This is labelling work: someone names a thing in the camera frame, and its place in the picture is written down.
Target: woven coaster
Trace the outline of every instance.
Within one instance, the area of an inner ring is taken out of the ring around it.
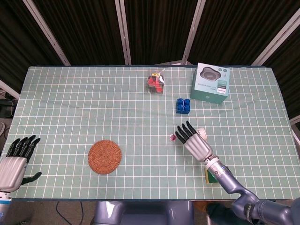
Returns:
[[[90,149],[88,161],[91,169],[99,174],[108,174],[114,171],[122,158],[121,149],[112,141],[96,142]]]

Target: blue building block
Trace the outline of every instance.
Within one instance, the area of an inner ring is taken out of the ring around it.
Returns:
[[[187,98],[183,100],[182,98],[178,98],[176,101],[176,113],[180,114],[188,114],[190,111],[190,100]]]

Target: black curtain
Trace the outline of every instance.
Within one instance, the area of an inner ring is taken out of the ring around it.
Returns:
[[[300,1],[207,0],[188,61],[251,65]]]
[[[71,65],[124,65],[113,0],[34,0]]]
[[[181,60],[197,0],[125,0],[133,65]]]
[[[263,65],[273,69],[290,119],[300,115],[300,27]]]
[[[27,69],[62,65],[22,1],[0,1],[0,79],[21,92]]]

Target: table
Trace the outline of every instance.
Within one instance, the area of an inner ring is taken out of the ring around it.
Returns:
[[[30,67],[4,155],[16,138],[41,138],[26,176],[37,182],[12,194],[25,199],[231,199],[206,184],[204,165],[169,136],[189,120],[235,177],[260,198],[299,197],[300,167],[285,105],[270,68],[230,68],[221,105],[188,98],[195,67],[165,67],[162,95],[146,91],[148,67]],[[109,175],[87,160],[93,143],[110,139],[122,160]]]

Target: robotic arm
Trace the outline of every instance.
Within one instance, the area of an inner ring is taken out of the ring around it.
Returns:
[[[180,134],[176,131],[176,136],[199,162],[205,163],[207,170],[214,175],[227,193],[240,194],[240,197],[232,203],[232,210],[239,218],[250,223],[256,223],[261,219],[277,225],[294,224],[290,207],[269,200],[260,200],[243,187],[219,158],[213,155],[210,145],[197,134],[188,121],[187,127],[182,124],[182,130],[180,126],[177,126]]]
[[[15,140],[6,157],[0,161],[0,225],[3,224],[12,201],[10,193],[23,184],[37,180],[42,174],[38,172],[33,177],[23,178],[34,148],[40,141],[40,138],[34,140],[35,138],[36,136],[33,135],[30,138]]]

